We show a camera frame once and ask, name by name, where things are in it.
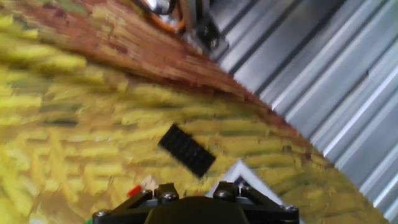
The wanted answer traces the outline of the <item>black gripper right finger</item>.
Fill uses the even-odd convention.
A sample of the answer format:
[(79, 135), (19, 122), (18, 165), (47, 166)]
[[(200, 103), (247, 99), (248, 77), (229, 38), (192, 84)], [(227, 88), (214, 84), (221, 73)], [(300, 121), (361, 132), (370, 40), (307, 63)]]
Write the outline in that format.
[(299, 210), (293, 205), (279, 205), (251, 186), (238, 187), (220, 182), (214, 199), (237, 205), (249, 223), (299, 224)]

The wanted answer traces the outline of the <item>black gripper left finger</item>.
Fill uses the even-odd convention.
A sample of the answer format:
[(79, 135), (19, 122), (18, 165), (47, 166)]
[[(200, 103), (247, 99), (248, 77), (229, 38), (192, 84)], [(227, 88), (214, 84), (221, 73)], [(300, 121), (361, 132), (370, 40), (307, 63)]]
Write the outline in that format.
[(92, 214), (92, 224), (145, 223), (156, 206), (178, 199), (174, 183), (160, 184), (154, 190), (135, 190), (133, 196), (116, 208), (101, 209)]

